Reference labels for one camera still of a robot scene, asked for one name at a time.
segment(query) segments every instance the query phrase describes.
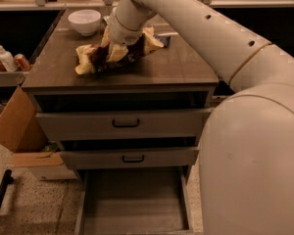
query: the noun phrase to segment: bottle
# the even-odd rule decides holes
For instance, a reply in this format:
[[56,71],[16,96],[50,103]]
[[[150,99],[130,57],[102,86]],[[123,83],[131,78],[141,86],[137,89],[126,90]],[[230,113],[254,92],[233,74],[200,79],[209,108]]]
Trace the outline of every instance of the bottle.
[[0,61],[7,71],[17,71],[18,66],[12,54],[0,45]]

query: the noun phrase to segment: cabinet top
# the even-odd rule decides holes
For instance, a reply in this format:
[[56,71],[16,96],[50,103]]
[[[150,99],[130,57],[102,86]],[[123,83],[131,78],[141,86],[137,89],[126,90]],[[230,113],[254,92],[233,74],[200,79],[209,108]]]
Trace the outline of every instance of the cabinet top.
[[99,43],[103,31],[91,37],[78,35],[70,27],[67,9],[48,39],[23,84],[24,91],[107,90],[172,86],[216,86],[211,67],[178,35],[168,48],[156,51],[134,64],[102,74],[78,75],[75,49]]

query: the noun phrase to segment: cardboard flap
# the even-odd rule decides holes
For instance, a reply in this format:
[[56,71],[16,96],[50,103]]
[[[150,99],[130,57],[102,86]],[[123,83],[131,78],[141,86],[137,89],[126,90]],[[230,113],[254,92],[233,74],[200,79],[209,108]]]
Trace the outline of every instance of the cardboard flap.
[[12,152],[37,151],[47,137],[35,118],[36,109],[17,87],[0,116],[0,144]]
[[12,157],[14,167],[34,167],[62,165],[64,162],[59,153],[16,153]]

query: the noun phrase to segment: floor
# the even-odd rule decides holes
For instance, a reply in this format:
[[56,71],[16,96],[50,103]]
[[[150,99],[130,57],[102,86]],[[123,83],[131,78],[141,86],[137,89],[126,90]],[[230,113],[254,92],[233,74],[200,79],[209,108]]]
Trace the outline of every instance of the floor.
[[[27,168],[11,165],[12,153],[0,145],[0,183],[6,169],[12,170],[0,210],[0,235],[73,235],[81,185],[77,180],[39,181]],[[198,161],[187,183],[193,233],[202,235]]]

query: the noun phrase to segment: drawer handle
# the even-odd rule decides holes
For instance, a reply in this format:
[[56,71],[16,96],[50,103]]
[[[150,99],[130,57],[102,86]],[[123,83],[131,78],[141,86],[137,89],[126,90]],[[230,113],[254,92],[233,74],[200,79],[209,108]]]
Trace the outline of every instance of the drawer handle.
[[115,119],[112,120],[112,125],[115,128],[134,128],[134,127],[138,127],[139,125],[139,119],[137,119],[134,122],[121,122],[121,121],[117,121]]
[[142,155],[140,157],[127,157],[122,156],[122,161],[124,163],[142,163],[145,160],[145,156]]

